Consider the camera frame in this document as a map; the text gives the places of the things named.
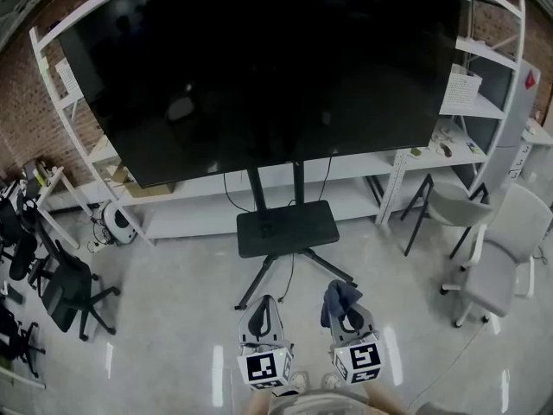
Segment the black screen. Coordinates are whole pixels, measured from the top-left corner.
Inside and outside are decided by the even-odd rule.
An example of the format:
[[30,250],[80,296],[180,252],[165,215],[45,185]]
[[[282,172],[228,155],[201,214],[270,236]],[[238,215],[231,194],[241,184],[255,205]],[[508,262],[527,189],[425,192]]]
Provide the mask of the black screen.
[[60,36],[143,187],[427,146],[461,0],[111,0]]

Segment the red brick wall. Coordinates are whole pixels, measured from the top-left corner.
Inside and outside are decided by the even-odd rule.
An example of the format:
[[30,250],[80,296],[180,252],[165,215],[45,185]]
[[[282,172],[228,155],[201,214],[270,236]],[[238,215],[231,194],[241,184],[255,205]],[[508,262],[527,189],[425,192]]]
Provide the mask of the red brick wall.
[[[67,16],[86,0],[43,0],[18,29],[0,55],[0,176],[18,171],[29,159],[43,157],[63,165],[76,184],[92,180],[50,103],[30,46],[29,29],[46,33],[55,21]],[[527,2],[527,34],[524,57],[542,70],[542,82],[534,106],[544,113],[553,86],[553,22],[537,6]],[[499,42],[513,33],[506,11],[479,4],[475,37]],[[51,66],[61,57],[56,43],[48,48]],[[84,101],[79,103],[78,131],[91,149],[101,130]]]

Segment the white metal shelving unit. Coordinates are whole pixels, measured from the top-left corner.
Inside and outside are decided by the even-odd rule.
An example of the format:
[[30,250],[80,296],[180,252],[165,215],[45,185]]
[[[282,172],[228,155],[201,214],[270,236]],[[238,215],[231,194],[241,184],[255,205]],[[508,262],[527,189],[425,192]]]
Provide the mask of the white metal shelving unit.
[[[236,215],[238,211],[226,199],[223,179],[221,175],[208,176],[196,180],[177,183],[175,190],[170,195],[158,195],[144,198],[133,198],[125,190],[114,189],[106,182],[98,172],[95,163],[118,157],[117,152],[109,141],[95,147],[89,154],[73,128],[73,118],[76,105],[83,99],[79,88],[72,90],[65,97],[61,97],[55,88],[51,75],[51,67],[45,56],[45,49],[66,29],[73,26],[78,20],[91,13],[98,6],[109,0],[89,0],[81,5],[48,34],[40,37],[36,28],[29,32],[35,58],[39,71],[48,90],[48,94],[54,104],[60,121],[66,128],[69,137],[73,141],[77,151],[86,162],[92,172],[96,183],[103,183],[109,199],[112,200],[137,230],[137,233],[149,245],[153,246],[155,239],[174,238],[189,235],[203,235],[210,233],[236,232]],[[509,67],[515,77],[522,60],[524,46],[524,1],[520,0],[516,7],[506,0],[480,0],[502,6],[518,18],[518,51],[515,59],[500,54],[496,48],[466,38],[458,38],[456,48],[470,54],[485,57],[501,65]],[[476,104],[471,108],[443,105],[441,115],[496,118],[505,120],[511,108],[512,88],[503,109],[492,104],[489,100],[479,95]],[[440,120],[437,128],[446,125],[452,132],[454,142],[448,144],[453,150],[453,156],[447,158],[439,155],[432,148],[432,144],[422,155],[414,159],[407,150],[376,152],[371,154],[358,154],[355,156],[337,156],[328,175],[324,198],[329,201],[336,220],[346,220],[362,216],[376,215],[376,222],[382,223],[388,220],[390,213],[402,207],[402,200],[416,185],[419,178],[428,170],[433,170],[436,176],[448,179],[452,182],[460,182],[449,166],[456,164],[486,165],[497,143],[497,136],[487,151],[488,156],[482,150],[472,153],[467,147],[467,142],[472,142],[466,131],[456,126],[449,120],[444,123]],[[327,172],[328,159],[305,162],[306,199],[315,200],[321,192],[322,180]],[[260,175],[265,190],[267,203],[270,207],[279,207],[288,204],[293,198],[292,170],[289,165],[279,165],[260,169]],[[378,176],[384,192],[376,193],[377,198],[365,179],[367,176]],[[244,171],[226,175],[226,183],[229,193],[235,202],[246,208],[252,208],[250,184]],[[127,208],[140,206],[145,208],[144,223],[141,225],[129,214]]]

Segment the tv stand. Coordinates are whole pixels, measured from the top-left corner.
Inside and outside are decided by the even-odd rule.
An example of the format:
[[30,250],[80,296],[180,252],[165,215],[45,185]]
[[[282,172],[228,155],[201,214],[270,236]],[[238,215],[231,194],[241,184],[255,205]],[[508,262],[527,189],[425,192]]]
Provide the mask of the tv stand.
[[346,283],[357,287],[353,277],[325,259],[319,257],[312,246],[334,243],[340,239],[338,229],[327,201],[305,203],[303,162],[293,162],[294,206],[268,209],[258,169],[248,169],[251,191],[257,212],[240,214],[236,218],[238,228],[238,253],[243,259],[266,255],[261,271],[254,278],[235,310],[245,310],[251,295],[271,265],[282,255],[297,253],[332,272]]

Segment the black office chair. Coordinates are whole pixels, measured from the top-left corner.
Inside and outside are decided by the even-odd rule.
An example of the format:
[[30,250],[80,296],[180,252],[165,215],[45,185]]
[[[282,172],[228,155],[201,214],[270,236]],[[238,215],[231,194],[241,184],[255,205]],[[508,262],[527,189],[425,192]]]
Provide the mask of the black office chair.
[[[38,244],[33,231],[32,227],[23,227],[11,201],[0,197],[0,259],[11,260],[10,278],[14,281],[23,280],[33,270],[33,263],[38,271],[42,271],[48,263],[49,255],[44,259],[35,257]],[[13,245],[16,245],[14,254],[10,255],[4,248]]]
[[41,354],[46,353],[44,349],[39,349],[31,345],[33,328],[37,328],[38,324],[32,322],[29,329],[21,329],[21,332],[19,330],[20,326],[21,322],[16,322],[14,314],[0,305],[0,333],[10,338],[10,343],[5,343],[0,340],[0,355],[8,361],[21,358],[24,363],[27,363],[35,378],[38,378],[38,373],[35,371],[30,354],[31,350]]
[[92,274],[86,263],[66,252],[58,240],[54,244],[40,220],[36,222],[36,229],[52,259],[58,262],[58,267],[51,273],[51,278],[42,295],[42,303],[48,314],[62,332],[67,332],[73,324],[77,311],[80,310],[82,313],[79,338],[84,342],[88,340],[85,335],[85,327],[89,314],[96,318],[108,334],[115,335],[115,328],[105,324],[94,309],[94,304],[110,294],[118,296],[121,291],[117,287],[110,287],[98,295],[92,296],[92,281],[99,281],[98,275]]

